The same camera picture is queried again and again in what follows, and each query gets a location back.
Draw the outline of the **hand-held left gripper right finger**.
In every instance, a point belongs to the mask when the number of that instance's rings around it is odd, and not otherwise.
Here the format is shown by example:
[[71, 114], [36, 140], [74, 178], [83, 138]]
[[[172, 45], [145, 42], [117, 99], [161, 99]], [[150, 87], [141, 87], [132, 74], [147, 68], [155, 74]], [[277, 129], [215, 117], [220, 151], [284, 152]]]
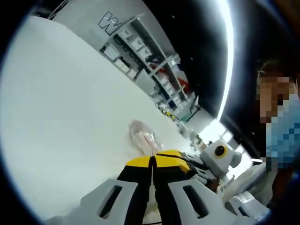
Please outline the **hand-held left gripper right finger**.
[[164, 225], [236, 225], [216, 193], [195, 179], [189, 164], [177, 156], [154, 156], [155, 198]]

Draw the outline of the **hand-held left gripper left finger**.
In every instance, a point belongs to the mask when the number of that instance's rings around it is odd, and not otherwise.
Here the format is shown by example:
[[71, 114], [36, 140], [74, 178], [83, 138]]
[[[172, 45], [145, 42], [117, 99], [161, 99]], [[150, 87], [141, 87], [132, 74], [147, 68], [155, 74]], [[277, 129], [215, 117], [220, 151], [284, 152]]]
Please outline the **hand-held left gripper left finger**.
[[135, 158], [116, 179], [108, 179], [85, 195], [65, 216], [47, 225], [141, 225], [150, 195], [152, 157]]

